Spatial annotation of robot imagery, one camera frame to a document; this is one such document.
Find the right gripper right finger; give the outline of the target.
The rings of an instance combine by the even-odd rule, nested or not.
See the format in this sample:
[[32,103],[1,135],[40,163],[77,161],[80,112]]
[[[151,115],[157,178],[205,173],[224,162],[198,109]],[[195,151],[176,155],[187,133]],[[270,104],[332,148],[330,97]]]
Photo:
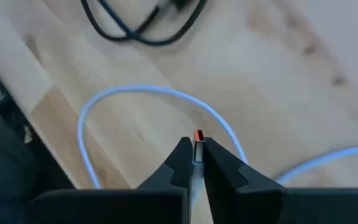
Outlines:
[[286,188],[212,138],[203,159],[214,224],[358,224],[358,188]]

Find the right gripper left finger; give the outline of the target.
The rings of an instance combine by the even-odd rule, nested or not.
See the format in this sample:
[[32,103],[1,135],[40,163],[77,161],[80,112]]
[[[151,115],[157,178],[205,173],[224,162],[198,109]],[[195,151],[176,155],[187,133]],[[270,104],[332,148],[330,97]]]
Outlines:
[[181,138],[136,189],[61,189],[28,206],[28,224],[190,224],[193,146]]

